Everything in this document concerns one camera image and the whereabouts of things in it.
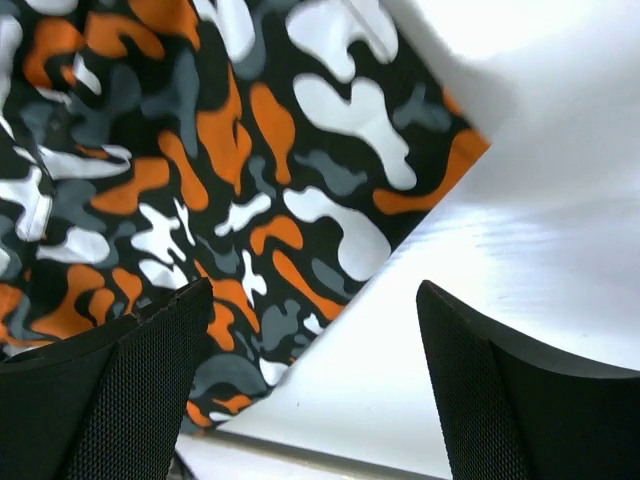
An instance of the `white surface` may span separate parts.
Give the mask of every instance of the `white surface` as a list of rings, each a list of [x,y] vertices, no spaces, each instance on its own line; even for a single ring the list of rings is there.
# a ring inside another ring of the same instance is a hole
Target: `white surface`
[[[198,480],[349,480],[351,476],[320,470],[310,465],[271,458],[225,445],[211,439],[181,436],[178,449],[189,452],[184,460]]]
[[[420,280],[640,368],[640,2],[388,4],[494,146],[282,386],[225,429],[450,478]]]

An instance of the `white patch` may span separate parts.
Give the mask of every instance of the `white patch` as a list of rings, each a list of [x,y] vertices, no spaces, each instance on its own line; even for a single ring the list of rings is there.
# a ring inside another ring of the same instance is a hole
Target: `white patch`
[[[98,232],[71,227],[61,245],[41,245],[36,258],[48,258],[60,263],[96,264],[109,256],[109,243]]]
[[[244,205],[231,202],[227,220],[215,226],[215,233],[219,237],[224,237],[230,232],[242,230],[253,217],[266,212],[271,207],[271,198],[266,193],[259,193]]]
[[[262,275],[256,275],[253,273],[251,265],[251,254],[243,250],[242,261],[244,262],[244,276],[242,277],[242,288],[247,295],[247,299],[253,307],[253,292],[258,292],[261,296],[267,294],[267,283],[264,281]]]

